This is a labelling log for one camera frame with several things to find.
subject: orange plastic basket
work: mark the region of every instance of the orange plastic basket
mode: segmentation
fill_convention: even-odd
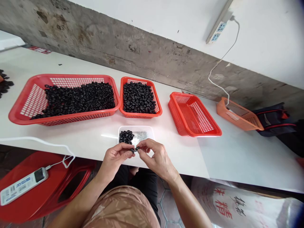
[[[227,103],[228,99],[222,97],[221,101],[217,104],[216,110],[221,117],[243,130],[264,130],[256,114],[231,100],[229,100],[229,104],[225,106]]]
[[[195,95],[173,92],[169,109],[181,136],[218,137],[222,131]]]
[[[32,116],[43,114],[42,110],[47,107],[48,101],[44,92],[44,85],[48,84],[51,86],[57,85],[58,87],[72,88],[91,83],[92,81],[109,83],[112,86],[115,108],[30,120]],[[9,120],[20,125],[41,124],[44,126],[53,126],[111,116],[119,107],[120,99],[115,81],[108,75],[40,74],[31,77],[27,81],[13,108],[9,112]]]
[[[143,84],[146,84],[148,86],[151,86],[151,91],[153,93],[154,101],[156,102],[155,106],[155,111],[156,114],[146,114],[146,113],[132,113],[132,112],[125,112],[124,111],[124,84],[130,83],[130,82],[141,82]],[[153,117],[159,117],[162,114],[162,108],[161,104],[159,102],[155,86],[153,82],[149,80],[144,80],[144,79],[137,79],[137,78],[130,78],[130,77],[122,77],[120,81],[120,100],[121,100],[121,107],[119,110],[124,114],[125,117],[127,118],[144,118],[144,119],[152,119]]]

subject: plastic bag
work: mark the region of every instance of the plastic bag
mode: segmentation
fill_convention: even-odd
[[[294,198],[274,199],[194,177],[191,191],[212,223],[224,228],[297,227],[304,203]]]

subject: red stool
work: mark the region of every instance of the red stool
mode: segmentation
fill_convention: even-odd
[[[35,152],[0,180],[0,191],[37,169],[55,164],[62,159],[62,155],[42,151]],[[24,223],[52,213],[77,196],[95,166],[96,162],[94,160],[75,158],[67,169],[63,164],[51,167],[48,170],[48,179],[10,204],[0,206],[0,219],[6,222]],[[72,179],[81,172],[85,172],[85,174],[76,190],[68,199],[60,201],[60,196],[65,188],[68,184],[74,182]]]

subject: power cord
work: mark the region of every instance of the power cord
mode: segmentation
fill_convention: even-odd
[[[237,30],[238,32],[237,32],[237,36],[236,36],[236,38],[235,38],[235,42],[233,43],[233,45],[231,46],[231,48],[229,48],[229,50],[226,52],[226,54],[224,54],[224,56],[223,56],[223,57],[218,61],[218,63],[212,68],[212,70],[210,71],[210,74],[209,74],[209,76],[208,76],[208,80],[209,80],[212,84],[214,84],[215,86],[221,88],[222,90],[224,90],[224,88],[220,87],[219,85],[217,85],[217,84],[215,84],[213,81],[211,81],[210,76],[211,76],[212,71],[213,71],[213,70],[216,68],[216,66],[223,60],[223,58],[228,54],[228,52],[233,48],[233,46],[235,45],[235,43],[236,43],[237,40],[238,40],[238,34],[239,34],[240,28],[241,28],[240,23],[235,19],[234,16],[232,16],[232,17],[230,18],[230,21],[234,21],[234,22],[237,23],[237,25],[238,25],[238,30]],[[230,95],[229,95],[229,93],[226,92],[226,90],[224,90],[224,92],[228,95],[228,102],[227,102],[227,104],[225,105],[225,106],[227,106],[227,105],[229,104]]]
[[[39,138],[36,138],[36,137],[24,136],[24,137],[0,138],[0,142],[3,142],[3,141],[24,140],[24,139],[33,140],[33,141],[36,141],[36,142],[39,142],[39,143],[42,143],[42,144],[45,144],[45,145],[48,145],[48,146],[65,147],[67,149],[67,151],[71,154],[71,156],[69,156],[69,157],[66,157],[66,155],[65,155],[64,158],[63,158],[63,160],[61,162],[58,162],[56,164],[47,166],[45,168],[46,170],[48,170],[52,166],[60,164],[60,163],[63,163],[64,167],[68,168],[70,166],[70,164],[72,163],[72,161],[75,159],[75,154],[70,150],[70,148],[67,145],[53,144],[53,143],[50,143],[50,142],[43,141],[42,139],[39,139]],[[69,159],[70,157],[73,157],[72,160],[68,164],[65,164],[64,161],[67,160],[67,159]]]

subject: person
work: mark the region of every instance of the person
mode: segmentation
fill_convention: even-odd
[[[122,163],[135,156],[130,151],[134,146],[122,142],[109,148],[97,175],[48,228],[159,228],[157,175],[169,184],[186,228],[211,228],[207,214],[173,166],[164,145],[146,139],[137,147],[149,169],[139,168],[128,185],[129,167]]]

